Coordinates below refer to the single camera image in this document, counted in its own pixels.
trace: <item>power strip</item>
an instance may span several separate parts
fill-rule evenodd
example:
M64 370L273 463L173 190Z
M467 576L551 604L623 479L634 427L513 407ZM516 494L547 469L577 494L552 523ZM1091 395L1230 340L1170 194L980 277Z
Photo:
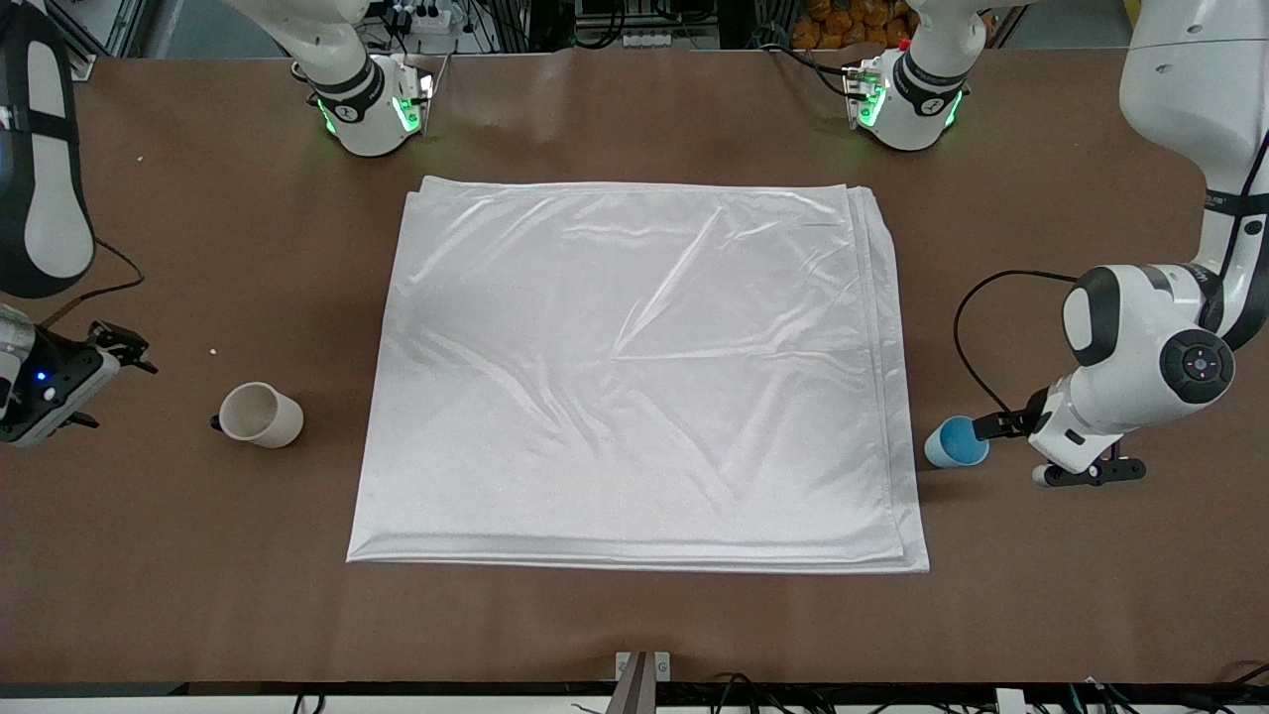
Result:
M669 47L673 44L673 36L667 32L636 30L622 36L622 47L627 49L643 47Z

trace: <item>white cup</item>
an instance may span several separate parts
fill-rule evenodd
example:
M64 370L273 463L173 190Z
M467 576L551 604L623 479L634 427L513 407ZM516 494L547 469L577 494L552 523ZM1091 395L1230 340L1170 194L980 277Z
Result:
M296 401L264 383L235 388L221 402L217 420L225 436L265 449L282 449L305 429L305 412Z

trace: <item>control button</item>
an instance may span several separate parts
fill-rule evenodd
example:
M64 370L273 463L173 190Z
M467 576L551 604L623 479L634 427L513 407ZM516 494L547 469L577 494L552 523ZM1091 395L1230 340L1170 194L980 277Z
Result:
M1221 374L1221 359L1216 350L1207 346L1192 346L1185 351L1185 374L1192 380L1214 380Z

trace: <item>folded white cloth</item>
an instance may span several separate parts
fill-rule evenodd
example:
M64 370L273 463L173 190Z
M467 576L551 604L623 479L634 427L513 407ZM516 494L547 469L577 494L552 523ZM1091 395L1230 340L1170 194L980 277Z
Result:
M348 559L928 571L872 191L425 179Z

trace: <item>paper cup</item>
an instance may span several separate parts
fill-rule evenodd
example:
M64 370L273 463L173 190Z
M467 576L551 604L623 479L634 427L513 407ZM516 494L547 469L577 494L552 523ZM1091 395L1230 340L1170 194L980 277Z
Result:
M231 392L221 402L217 420L225 436L265 449L282 449L305 427L303 410L264 383L247 383Z
M939 469L959 469L982 464L991 445L973 436L973 420L948 417L925 440L925 458Z

